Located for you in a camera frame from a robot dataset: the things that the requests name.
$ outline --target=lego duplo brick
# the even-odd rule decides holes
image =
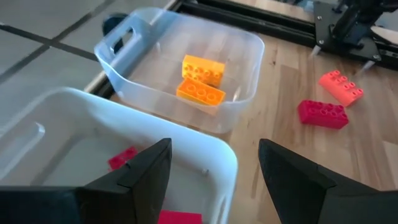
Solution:
[[[363,96],[363,90],[349,82],[337,70],[324,74],[319,84],[332,94],[343,106],[349,106]]]
[[[224,70],[223,63],[192,55],[186,55],[182,63],[182,77],[189,77],[214,87],[221,85]]]
[[[298,115],[303,124],[341,129],[349,122],[344,107],[331,103],[303,100],[298,106]]]
[[[203,105],[215,106],[223,102],[225,92],[188,77],[178,86],[177,96]]]

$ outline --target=white plastic bin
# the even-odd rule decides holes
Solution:
[[[225,142],[71,88],[37,98],[4,128],[0,185],[85,185],[127,147],[162,138],[173,147],[163,208],[227,223],[238,163]]]
[[[132,37],[115,55],[115,43],[130,30]],[[253,99],[263,53],[263,41],[250,32],[157,8],[134,11],[95,47],[120,99],[212,133],[229,131]],[[186,54],[225,64],[222,104],[175,96]]]

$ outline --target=clear plastic bin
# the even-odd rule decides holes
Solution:
[[[115,55],[115,43],[130,30],[132,37]],[[252,33],[157,8],[134,11],[95,47],[124,102],[212,133],[229,131],[253,99],[263,53],[263,41]],[[222,104],[176,96],[186,54],[225,63]]]
[[[0,136],[0,185],[82,186],[126,148],[172,139],[163,209],[227,223],[238,162],[222,140],[71,88],[33,101]]]

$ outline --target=tile floor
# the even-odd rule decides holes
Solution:
[[[0,25],[9,25],[93,53],[102,38],[102,20],[114,12],[164,7],[169,0],[2,0]],[[65,29],[85,17],[77,29]],[[100,71],[97,61],[0,30],[0,129],[28,102],[57,86],[84,88]],[[32,58],[36,51],[38,57]]]

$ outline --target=grout line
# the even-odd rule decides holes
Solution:
[[[37,48],[32,53],[30,53],[28,56],[24,57],[22,60],[18,61],[13,66],[11,66],[6,71],[4,71],[2,74],[0,74],[0,84],[5,82],[8,78],[12,77],[13,74],[17,73],[19,70],[23,69],[25,66],[30,64],[33,60],[35,60],[36,58],[41,56],[44,52],[46,52],[51,47],[66,51],[73,55],[87,58],[89,60],[94,60],[97,62],[98,60],[97,60],[95,54],[93,54],[91,52],[87,52],[83,49],[79,49],[77,47],[63,44],[60,41],[62,39],[64,39],[67,35],[71,34],[73,31],[79,29],[83,24],[87,23],[91,18],[93,18],[93,17],[97,16],[99,13],[103,12],[106,8],[108,8],[112,3],[116,2],[116,1],[117,0],[105,0],[99,6],[95,7],[95,9],[93,9],[91,12],[85,14],[83,17],[81,17],[79,20],[77,20],[74,24],[67,27],[65,30],[63,30],[61,33],[59,33],[59,35],[55,36],[52,39],[42,37],[40,35],[0,23],[0,30],[3,30],[5,32],[8,32],[8,33],[11,33],[14,35],[18,35],[20,37],[23,37],[23,38],[26,38],[29,40],[33,40],[35,42],[39,42],[39,43],[43,44],[41,47]]]
[[[13,74],[23,69],[26,65],[35,60],[38,56],[42,55],[49,48],[50,47],[48,45],[42,45],[41,47],[30,53],[28,56],[15,63],[13,66],[11,66],[11,68],[8,68],[6,71],[0,74],[0,84],[4,83],[8,78],[13,76]]]
[[[117,0],[105,0],[99,6],[95,7],[95,9],[93,9],[91,12],[85,14],[82,18],[80,18],[74,24],[72,24],[71,26],[69,26],[65,30],[63,30],[59,35],[54,37],[52,40],[61,41],[67,35],[69,35],[73,31],[77,30],[83,24],[88,22],[91,18],[93,18],[93,17],[97,16],[98,14],[100,14],[101,12],[103,12],[106,8],[108,8],[112,3],[116,2],[116,1]]]

